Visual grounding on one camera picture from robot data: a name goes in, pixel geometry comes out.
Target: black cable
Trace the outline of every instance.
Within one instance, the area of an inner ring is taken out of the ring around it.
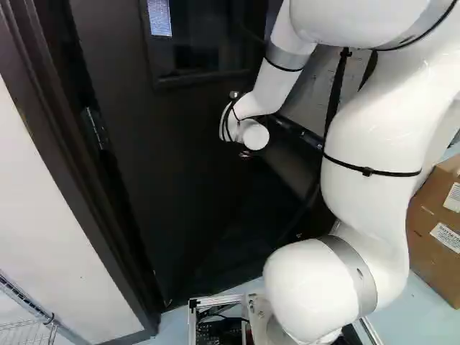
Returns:
[[[328,110],[326,112],[326,123],[324,124],[324,140],[326,141],[326,135],[328,134],[329,126],[331,125],[332,119],[337,114],[340,104],[340,95],[342,85],[344,83],[344,74],[346,61],[351,56],[349,48],[345,47],[340,53],[339,64],[337,65],[336,74],[333,77],[333,83],[331,88],[331,95],[329,96]]]
[[[339,64],[337,65],[336,74],[333,78],[333,84],[331,88],[331,94],[329,95],[328,110],[326,113],[326,122],[324,124],[324,141],[326,141],[326,135],[331,125],[332,119],[337,114],[340,103],[341,89],[344,81],[346,61],[351,56],[349,48],[345,47],[340,53]],[[278,237],[277,243],[279,244],[294,228],[297,226],[299,221],[305,215],[305,212],[309,209],[312,198],[317,195],[319,190],[319,182],[321,179],[321,164],[318,171],[315,173],[315,177],[305,193],[305,197],[300,205],[299,209],[295,212],[293,218],[287,223],[285,229],[282,231],[281,236]]]
[[[330,160],[332,163],[340,165],[342,167],[346,167],[350,170],[359,171],[362,175],[369,177],[371,175],[380,175],[380,176],[390,176],[392,178],[411,178],[413,176],[419,175],[422,170],[413,171],[413,172],[393,172],[393,171],[385,171],[385,170],[375,170],[371,167],[360,167],[358,165],[349,164],[347,162],[342,162],[341,160],[337,160],[328,156],[325,152],[323,152],[323,157],[327,160]]]
[[[361,83],[359,84],[358,91],[362,89],[364,84],[367,82],[369,77],[373,74],[375,67],[377,66],[377,62],[379,60],[379,53],[376,50],[371,52],[371,56],[369,57],[369,62],[367,63],[366,69],[364,70],[364,74],[362,75]]]
[[[239,321],[244,321],[244,322],[249,323],[249,320],[247,318],[230,317],[230,316],[225,316],[225,315],[221,315],[221,314],[209,314],[206,317],[211,317],[211,316],[218,316],[218,317],[224,318],[224,319],[229,320],[229,321],[239,320]]]

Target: floor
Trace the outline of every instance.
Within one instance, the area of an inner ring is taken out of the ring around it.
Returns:
[[[263,289],[263,280],[247,282],[220,295]],[[460,310],[454,310],[417,275],[410,273],[402,295],[388,308],[369,317],[385,345],[452,345],[460,339]],[[355,328],[363,345],[372,345],[359,323]],[[163,314],[160,333],[139,345],[186,345],[187,306]]]

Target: metal shelf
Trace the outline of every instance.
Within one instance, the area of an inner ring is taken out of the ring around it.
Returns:
[[[9,296],[36,319],[0,324],[0,345],[52,345],[56,333],[75,345],[90,345],[57,315],[45,310],[0,270],[0,293]]]
[[[1,345],[52,345],[58,326],[48,328],[38,320],[0,324]]]

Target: sticker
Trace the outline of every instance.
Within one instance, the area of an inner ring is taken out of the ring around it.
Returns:
[[[453,212],[460,212],[460,183],[455,182],[452,185],[443,206]]]
[[[446,247],[452,249],[455,253],[460,254],[460,235],[450,230],[447,225],[438,223],[431,230],[430,235]]]

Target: dark door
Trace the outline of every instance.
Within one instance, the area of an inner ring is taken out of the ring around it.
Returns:
[[[246,166],[218,125],[229,91],[251,85],[262,60],[266,1],[70,5],[139,250],[169,303],[242,199]]]

